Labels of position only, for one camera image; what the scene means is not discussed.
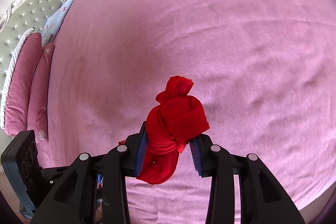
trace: white rope trim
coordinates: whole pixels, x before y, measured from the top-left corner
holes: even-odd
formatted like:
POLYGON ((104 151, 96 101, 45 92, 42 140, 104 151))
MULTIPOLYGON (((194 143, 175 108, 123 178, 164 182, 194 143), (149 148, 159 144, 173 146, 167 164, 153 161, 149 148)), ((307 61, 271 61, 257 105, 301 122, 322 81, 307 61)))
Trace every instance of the white rope trim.
POLYGON ((8 70, 6 71, 6 78, 5 83, 3 85, 3 89, 1 91, 1 104, 0 104, 0 127, 2 129, 5 129, 5 108, 6 108, 6 102, 8 97, 8 91, 9 91, 9 85, 12 81, 12 76, 14 72, 14 68, 16 65, 17 58, 20 54, 21 48, 26 41, 27 37, 31 35, 32 32, 35 31, 35 28, 30 28, 26 30, 23 35, 21 36, 18 44, 16 45, 14 51, 12 51, 12 59, 10 60, 8 70))

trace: red cloth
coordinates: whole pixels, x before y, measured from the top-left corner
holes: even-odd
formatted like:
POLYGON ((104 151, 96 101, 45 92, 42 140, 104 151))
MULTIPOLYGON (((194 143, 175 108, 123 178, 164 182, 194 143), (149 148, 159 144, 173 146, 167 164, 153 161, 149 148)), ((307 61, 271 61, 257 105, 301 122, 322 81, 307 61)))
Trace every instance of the red cloth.
POLYGON ((167 181, 188 140, 209 129, 201 102, 188 95, 193 85, 190 79, 174 76, 167 82, 166 90, 156 96, 160 105, 147 117, 148 146, 137 179, 149 184, 167 181))

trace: pink bedsheet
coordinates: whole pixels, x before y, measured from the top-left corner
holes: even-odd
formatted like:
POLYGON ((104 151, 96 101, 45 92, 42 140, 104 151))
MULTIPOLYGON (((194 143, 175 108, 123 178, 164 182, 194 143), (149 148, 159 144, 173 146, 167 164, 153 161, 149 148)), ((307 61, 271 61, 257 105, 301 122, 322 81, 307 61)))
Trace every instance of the pink bedsheet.
MULTIPOLYGON (((138 132, 191 78, 215 143, 256 153, 299 209, 336 180, 336 0, 74 0, 55 40, 43 167, 138 132)), ((189 147, 162 185, 128 179, 132 223, 204 223, 189 147)))

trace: pink pillow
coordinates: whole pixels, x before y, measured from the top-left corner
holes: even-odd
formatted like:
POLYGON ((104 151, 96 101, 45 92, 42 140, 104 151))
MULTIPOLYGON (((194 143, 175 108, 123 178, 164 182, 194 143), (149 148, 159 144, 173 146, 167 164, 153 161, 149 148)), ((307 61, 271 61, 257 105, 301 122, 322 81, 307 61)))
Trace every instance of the pink pillow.
POLYGON ((51 59, 55 49, 54 43, 49 43, 42 49, 42 55, 37 65, 33 82, 31 83, 27 130, 35 131, 36 142, 48 141, 48 87, 51 59))
POLYGON ((30 87, 42 53, 40 33, 31 34, 17 59, 9 86, 5 109, 5 132, 17 135, 27 129, 27 111, 30 87))

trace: tufted headboard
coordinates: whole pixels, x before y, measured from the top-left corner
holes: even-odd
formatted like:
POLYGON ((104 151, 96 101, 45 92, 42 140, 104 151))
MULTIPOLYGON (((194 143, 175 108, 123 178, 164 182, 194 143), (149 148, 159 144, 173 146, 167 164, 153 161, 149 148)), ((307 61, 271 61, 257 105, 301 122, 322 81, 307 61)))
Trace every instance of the tufted headboard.
POLYGON ((55 13, 63 0, 16 0, 0 18, 0 90, 5 82, 11 52, 21 35, 31 27, 43 29, 48 17, 55 13))

